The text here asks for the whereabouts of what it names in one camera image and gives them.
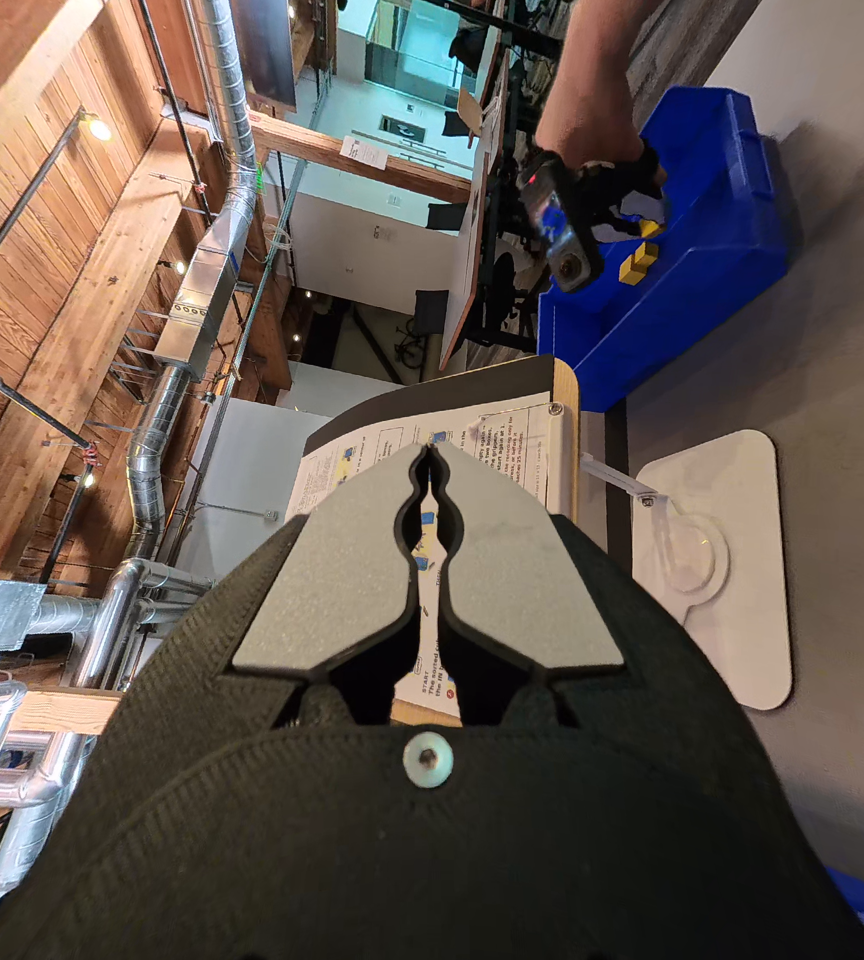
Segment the wooden instruction board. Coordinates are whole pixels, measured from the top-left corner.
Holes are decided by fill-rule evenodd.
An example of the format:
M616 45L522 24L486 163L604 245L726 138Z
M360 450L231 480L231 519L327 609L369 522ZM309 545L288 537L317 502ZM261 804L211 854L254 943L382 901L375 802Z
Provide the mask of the wooden instruction board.
M570 412L574 448L571 467L574 470L570 483L572 507L564 513L544 505L550 513L568 516L571 521L579 517L578 494L575 486L579 474L581 453L580 394L578 379L564 362L549 355L537 356L501 363L449 376L428 383L392 390L378 394L335 416L318 429L306 441L304 454L311 452L327 441L338 438L340 431L365 426L394 417L477 406L488 402L503 402L520 399L538 393L548 393L550 400L566 407Z

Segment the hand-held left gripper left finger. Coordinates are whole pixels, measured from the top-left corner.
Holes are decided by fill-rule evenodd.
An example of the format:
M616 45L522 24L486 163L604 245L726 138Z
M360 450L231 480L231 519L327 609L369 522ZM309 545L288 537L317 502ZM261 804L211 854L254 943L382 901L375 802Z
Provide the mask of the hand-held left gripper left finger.
M318 682L359 663L396 685L418 654L414 546L431 450L405 446L338 486L303 521L233 656L249 674Z

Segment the silver spiral ventilation duct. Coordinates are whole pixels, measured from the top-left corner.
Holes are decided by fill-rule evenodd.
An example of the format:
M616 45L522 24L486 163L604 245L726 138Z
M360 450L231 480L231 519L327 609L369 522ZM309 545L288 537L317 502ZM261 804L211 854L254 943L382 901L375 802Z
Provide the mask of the silver spiral ventilation duct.
M234 192L252 200L255 209L258 187L256 150L232 6L227 1L196 1L191 3L191 9L205 74L216 98L218 128L229 165L229 183L223 203L226 196ZM125 553L128 560L151 560L161 544L167 515L162 458L186 390L198 382L175 366L162 365L150 402L132 432L126 456L126 478L133 514Z

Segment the white paper notice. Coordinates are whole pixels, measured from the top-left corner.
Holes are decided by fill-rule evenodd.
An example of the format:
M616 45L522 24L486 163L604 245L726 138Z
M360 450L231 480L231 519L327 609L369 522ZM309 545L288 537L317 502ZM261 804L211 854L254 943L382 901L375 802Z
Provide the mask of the white paper notice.
M387 169L389 161L387 150L352 135L346 135L342 139L340 156L383 172Z

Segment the black ceiling pipe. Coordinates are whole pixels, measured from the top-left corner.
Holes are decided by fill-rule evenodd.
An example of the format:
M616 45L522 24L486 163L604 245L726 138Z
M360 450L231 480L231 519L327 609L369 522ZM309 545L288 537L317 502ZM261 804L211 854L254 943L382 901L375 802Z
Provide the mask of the black ceiling pipe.
M22 192L20 197L17 200L17 203L9 211L5 222L0 226L0 248L3 246L8 235L11 233L12 229L15 227L19 221L22 214L25 212L26 208L30 204L30 201L36 196L38 190L41 188L45 182L48 174L51 173L54 165L61 158L63 152L68 147L73 138L77 135L79 128L82 123L90 116L89 110L85 107L84 104L81 104L78 107L77 112L73 115L72 119L69 121L68 125L65 127L61 137L55 143L54 148L47 155L46 159L43 161L41 166L36 171L34 178L30 181L29 185Z

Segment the person's right hand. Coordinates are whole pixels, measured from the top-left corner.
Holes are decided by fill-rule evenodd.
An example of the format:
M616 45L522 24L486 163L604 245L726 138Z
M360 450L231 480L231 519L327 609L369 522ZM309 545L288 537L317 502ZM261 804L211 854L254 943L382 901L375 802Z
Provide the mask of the person's right hand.
M636 162L645 149L630 118L619 114L579 115L546 110L537 127L536 142L574 171L589 163Z

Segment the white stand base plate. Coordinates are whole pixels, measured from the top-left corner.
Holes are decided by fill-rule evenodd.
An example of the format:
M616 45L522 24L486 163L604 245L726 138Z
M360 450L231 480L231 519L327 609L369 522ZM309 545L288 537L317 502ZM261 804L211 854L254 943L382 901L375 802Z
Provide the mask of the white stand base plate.
M645 464L637 480L678 510L712 523L725 539L726 578L692 606L663 590L654 569L647 512L632 504L632 577L689 634L734 699L767 712L793 687L783 538L774 444L744 429Z

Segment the clear plastic holder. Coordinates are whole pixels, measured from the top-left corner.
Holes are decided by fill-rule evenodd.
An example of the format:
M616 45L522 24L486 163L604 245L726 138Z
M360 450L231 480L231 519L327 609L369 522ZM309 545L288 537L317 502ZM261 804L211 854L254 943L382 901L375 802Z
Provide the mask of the clear plastic holder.
M725 539L712 523L678 510L666 494L589 453L581 455L580 466L587 474L627 493L647 512L654 569L663 590L670 591L676 601L686 602L684 611L716 595L722 586L714 585L715 576L726 578L729 553Z

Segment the person's right forearm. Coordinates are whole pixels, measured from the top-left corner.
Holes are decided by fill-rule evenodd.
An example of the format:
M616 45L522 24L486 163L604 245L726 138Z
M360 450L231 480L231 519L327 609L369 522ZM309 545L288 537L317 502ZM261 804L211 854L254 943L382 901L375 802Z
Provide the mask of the person's right forearm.
M660 5L575 2L538 126L546 146L570 136L635 138L627 79L634 43Z

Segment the wooden ceiling beam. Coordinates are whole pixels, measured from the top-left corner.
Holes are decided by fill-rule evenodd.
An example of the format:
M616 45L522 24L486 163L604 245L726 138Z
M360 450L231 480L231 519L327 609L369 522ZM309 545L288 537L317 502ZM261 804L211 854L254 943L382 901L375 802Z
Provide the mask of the wooden ceiling beam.
M254 110L248 117L256 149L264 156L281 153L443 203L465 204L470 199L467 178L391 155L354 137L340 140Z

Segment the large silver metal pipes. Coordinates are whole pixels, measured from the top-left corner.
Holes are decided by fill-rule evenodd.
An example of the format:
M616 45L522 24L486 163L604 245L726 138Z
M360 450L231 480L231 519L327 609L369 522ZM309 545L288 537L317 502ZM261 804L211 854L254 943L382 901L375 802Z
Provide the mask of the large silver metal pipes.
M111 684L114 657L123 655L129 638L150 621L146 594L165 590L196 599L215 586L199 577L148 559L123 561L113 574L96 610L85 616L84 641L70 660L69 684L74 689L99 690ZM23 881L65 810L87 761L93 734L55 733L34 773L45 777L6 817L0 842L0 900Z

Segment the rectangular metal duct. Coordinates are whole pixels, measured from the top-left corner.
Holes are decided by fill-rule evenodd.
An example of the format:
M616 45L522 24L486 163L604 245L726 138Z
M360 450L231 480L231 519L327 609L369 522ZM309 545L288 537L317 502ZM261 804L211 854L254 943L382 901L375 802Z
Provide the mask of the rectangular metal duct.
M198 243L156 344L154 356L193 381L204 378L241 272L253 200L229 193Z

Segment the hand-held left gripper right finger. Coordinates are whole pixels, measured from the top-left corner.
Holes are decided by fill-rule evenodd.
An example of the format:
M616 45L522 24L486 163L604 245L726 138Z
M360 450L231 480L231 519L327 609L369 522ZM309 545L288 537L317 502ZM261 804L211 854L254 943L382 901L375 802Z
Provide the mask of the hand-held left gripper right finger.
M555 518L509 476L444 443L429 479L446 550L438 648L456 683L621 670L625 660Z

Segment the light wooden beam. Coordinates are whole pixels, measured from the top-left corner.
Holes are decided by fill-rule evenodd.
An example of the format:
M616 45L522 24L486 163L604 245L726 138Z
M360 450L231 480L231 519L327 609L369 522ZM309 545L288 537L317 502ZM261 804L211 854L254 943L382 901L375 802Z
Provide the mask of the light wooden beam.
M8 731L100 737L124 697L123 692L112 690L30 687L12 715Z

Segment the printed instruction sheet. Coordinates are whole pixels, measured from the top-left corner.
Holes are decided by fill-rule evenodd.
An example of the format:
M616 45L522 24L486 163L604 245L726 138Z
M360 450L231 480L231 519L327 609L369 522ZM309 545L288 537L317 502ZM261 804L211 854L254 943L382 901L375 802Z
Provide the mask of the printed instruction sheet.
M569 410L547 392L426 414L387 418L344 429L304 454L285 520L307 514L337 487L412 444L450 443L546 505L570 513L574 448ZM438 652L438 599L446 559L438 539L438 505L427 493L420 506L421 536L414 547L421 629L412 671L398 682L391 719L461 726L458 691Z

